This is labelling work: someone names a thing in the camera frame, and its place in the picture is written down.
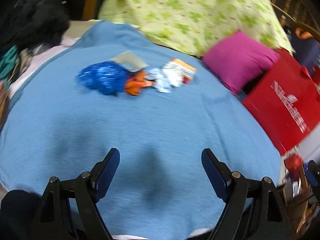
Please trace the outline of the red plastic bag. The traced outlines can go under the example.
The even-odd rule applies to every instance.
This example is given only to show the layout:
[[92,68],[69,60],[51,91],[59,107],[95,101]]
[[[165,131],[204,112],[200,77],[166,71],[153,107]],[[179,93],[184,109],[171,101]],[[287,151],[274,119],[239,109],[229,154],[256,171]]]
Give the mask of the red plastic bag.
[[284,160],[286,169],[292,182],[298,181],[300,178],[299,168],[303,165],[303,159],[297,153],[291,154]]

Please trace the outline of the green clover quilt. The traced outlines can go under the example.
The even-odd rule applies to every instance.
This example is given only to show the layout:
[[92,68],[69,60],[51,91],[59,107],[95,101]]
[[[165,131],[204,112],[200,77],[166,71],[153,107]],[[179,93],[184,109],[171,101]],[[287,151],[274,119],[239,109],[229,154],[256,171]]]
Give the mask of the green clover quilt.
[[197,57],[237,30],[269,48],[292,49],[270,0],[104,0],[98,17]]

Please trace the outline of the black clothes pile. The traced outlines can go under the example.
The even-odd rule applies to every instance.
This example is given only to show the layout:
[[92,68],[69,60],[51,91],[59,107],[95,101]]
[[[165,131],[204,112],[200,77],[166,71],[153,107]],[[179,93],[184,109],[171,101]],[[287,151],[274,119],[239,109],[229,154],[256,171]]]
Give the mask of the black clothes pile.
[[62,0],[19,0],[1,20],[1,55],[16,46],[18,50],[40,44],[60,44],[69,28],[69,16]]

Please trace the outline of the blue blanket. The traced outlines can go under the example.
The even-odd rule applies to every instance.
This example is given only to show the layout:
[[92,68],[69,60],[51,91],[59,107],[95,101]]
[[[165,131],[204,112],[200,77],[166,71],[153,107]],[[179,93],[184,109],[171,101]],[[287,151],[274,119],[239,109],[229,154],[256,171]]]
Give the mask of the blue blanket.
[[[79,72],[131,51],[152,68],[173,58],[196,68],[171,93],[103,95]],[[51,176],[73,179],[111,148],[120,164],[98,203],[114,235],[186,239],[211,228],[224,208],[201,164],[210,148],[249,179],[280,177],[280,155],[242,103],[191,56],[157,46],[127,24],[100,22],[43,64],[12,98],[1,132],[1,182],[42,193]]]

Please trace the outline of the light blue crumpled wrapper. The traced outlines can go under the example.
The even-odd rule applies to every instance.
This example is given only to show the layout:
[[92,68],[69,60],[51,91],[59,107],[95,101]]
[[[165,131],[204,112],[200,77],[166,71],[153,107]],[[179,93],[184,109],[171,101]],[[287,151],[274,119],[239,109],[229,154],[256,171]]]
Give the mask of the light blue crumpled wrapper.
[[152,87],[160,93],[172,93],[172,85],[164,75],[163,70],[152,68],[148,71],[146,79],[153,82]]

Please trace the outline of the teal garment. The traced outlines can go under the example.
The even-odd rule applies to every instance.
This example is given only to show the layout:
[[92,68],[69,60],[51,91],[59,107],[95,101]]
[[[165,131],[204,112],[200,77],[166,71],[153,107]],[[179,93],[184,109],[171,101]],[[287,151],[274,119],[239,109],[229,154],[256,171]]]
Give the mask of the teal garment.
[[18,59],[18,49],[12,46],[1,58],[0,63],[0,78],[1,80],[7,79],[11,71],[14,69]]

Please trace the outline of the orange white medicine box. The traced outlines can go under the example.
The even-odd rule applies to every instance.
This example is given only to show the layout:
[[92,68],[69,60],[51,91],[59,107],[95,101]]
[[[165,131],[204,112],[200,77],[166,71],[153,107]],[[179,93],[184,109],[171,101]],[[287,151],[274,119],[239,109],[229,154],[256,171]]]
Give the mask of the orange white medicine box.
[[195,67],[187,64],[186,62],[184,62],[180,59],[172,59],[169,62],[167,62],[166,64],[176,64],[181,67],[182,72],[183,72],[183,77],[184,77],[183,78],[184,84],[188,84],[193,79],[193,77],[197,71],[197,69]]

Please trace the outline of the red paper shopping bag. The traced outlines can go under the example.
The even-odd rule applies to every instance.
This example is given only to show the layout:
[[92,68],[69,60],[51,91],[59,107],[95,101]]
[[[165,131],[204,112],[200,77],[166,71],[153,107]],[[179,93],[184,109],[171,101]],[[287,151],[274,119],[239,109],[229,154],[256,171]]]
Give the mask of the red paper shopping bag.
[[305,67],[285,49],[243,100],[280,155],[298,145],[319,123],[319,92]]

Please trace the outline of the pink bed sheet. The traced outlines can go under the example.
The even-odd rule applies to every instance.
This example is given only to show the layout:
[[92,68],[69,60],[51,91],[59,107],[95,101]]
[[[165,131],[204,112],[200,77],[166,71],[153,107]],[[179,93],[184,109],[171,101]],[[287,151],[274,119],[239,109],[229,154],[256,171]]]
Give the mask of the pink bed sheet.
[[63,52],[67,48],[71,47],[80,38],[71,38],[68,36],[63,36],[61,43],[58,46],[52,48],[44,49],[41,46],[39,51],[35,56],[31,58],[31,61],[27,64],[27,69],[19,76],[19,78],[10,85],[9,88],[9,99],[11,99],[18,89],[27,81],[27,79],[46,61],[56,56],[57,54]]

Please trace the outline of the magenta pillow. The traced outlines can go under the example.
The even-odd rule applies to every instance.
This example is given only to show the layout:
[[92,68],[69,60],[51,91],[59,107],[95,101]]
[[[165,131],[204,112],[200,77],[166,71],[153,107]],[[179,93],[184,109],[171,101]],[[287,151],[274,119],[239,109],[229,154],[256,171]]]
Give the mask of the magenta pillow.
[[270,70],[279,54],[240,30],[210,48],[202,57],[206,67],[233,93]]

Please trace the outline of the blue plastic bag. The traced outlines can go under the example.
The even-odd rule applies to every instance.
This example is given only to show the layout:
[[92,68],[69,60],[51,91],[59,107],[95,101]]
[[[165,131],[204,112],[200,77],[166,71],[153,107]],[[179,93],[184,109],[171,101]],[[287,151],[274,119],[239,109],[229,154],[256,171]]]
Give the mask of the blue plastic bag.
[[129,72],[114,61],[92,64],[76,76],[78,84],[104,95],[122,93],[128,79]]

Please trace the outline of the patterned yellow garment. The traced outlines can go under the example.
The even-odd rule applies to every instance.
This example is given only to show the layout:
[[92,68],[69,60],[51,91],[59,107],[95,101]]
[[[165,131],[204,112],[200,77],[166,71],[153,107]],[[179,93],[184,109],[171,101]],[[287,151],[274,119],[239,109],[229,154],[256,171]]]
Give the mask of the patterned yellow garment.
[[33,51],[31,49],[24,49],[20,52],[13,69],[11,70],[8,78],[7,84],[11,85],[29,68],[31,61],[33,59]]

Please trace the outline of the orange crumpled wrapper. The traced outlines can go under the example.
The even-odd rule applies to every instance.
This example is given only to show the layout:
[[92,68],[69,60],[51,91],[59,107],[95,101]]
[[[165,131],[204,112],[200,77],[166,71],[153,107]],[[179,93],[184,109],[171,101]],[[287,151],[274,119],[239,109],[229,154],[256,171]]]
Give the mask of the orange crumpled wrapper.
[[129,78],[125,83],[124,92],[133,96],[138,96],[143,88],[152,87],[155,84],[155,81],[148,80],[146,77],[147,73],[140,71],[134,77]]

